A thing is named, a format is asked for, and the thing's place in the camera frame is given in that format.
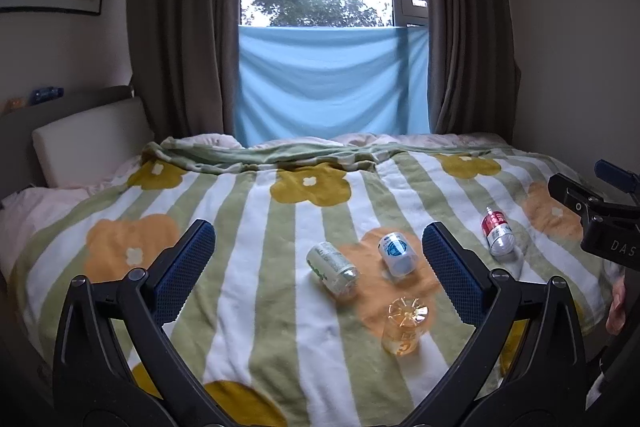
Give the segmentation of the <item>person's right hand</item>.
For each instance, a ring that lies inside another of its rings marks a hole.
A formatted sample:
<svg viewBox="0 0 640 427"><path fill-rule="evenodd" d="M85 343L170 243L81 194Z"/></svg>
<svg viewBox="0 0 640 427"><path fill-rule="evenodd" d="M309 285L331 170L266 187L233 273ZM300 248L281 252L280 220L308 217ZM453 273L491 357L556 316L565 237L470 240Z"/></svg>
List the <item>person's right hand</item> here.
<svg viewBox="0 0 640 427"><path fill-rule="evenodd" d="M610 311L608 311L608 318L606 319L605 323L605 329L610 335L618 335L625 325L625 300L625 277L620 277L613 285L612 303L610 306Z"/></svg>

